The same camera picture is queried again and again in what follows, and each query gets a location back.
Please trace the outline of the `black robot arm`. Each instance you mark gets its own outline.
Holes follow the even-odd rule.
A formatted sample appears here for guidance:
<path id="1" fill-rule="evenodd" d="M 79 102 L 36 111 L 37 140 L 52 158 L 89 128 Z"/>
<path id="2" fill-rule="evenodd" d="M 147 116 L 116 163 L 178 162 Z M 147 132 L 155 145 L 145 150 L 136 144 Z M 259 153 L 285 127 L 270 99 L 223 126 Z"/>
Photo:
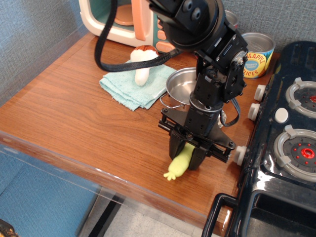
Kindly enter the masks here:
<path id="1" fill-rule="evenodd" d="M 220 0 L 152 0 L 150 9 L 177 50 L 197 55 L 189 109 L 162 110 L 159 126 L 169 132 L 169 156 L 176 158 L 190 143 L 194 147 L 190 170 L 210 156 L 227 162 L 236 145 L 217 123 L 222 121 L 224 104 L 231 102 L 240 110 L 236 97 L 246 86 L 246 41 L 227 20 Z"/>

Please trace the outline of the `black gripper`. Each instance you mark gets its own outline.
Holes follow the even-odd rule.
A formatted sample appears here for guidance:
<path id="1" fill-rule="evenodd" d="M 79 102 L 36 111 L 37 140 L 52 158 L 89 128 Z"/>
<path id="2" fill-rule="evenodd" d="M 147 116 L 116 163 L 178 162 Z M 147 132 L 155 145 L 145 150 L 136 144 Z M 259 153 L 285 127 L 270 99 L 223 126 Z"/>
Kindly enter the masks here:
<path id="1" fill-rule="evenodd" d="M 214 156 L 227 162 L 235 143 L 220 130 L 217 120 L 224 103 L 236 101 L 236 78 L 216 78 L 199 74 L 190 94 L 187 112 L 163 108 L 159 126 L 169 133 L 169 156 L 176 158 L 186 143 L 193 145 L 189 170 L 197 170 L 206 157 Z"/>

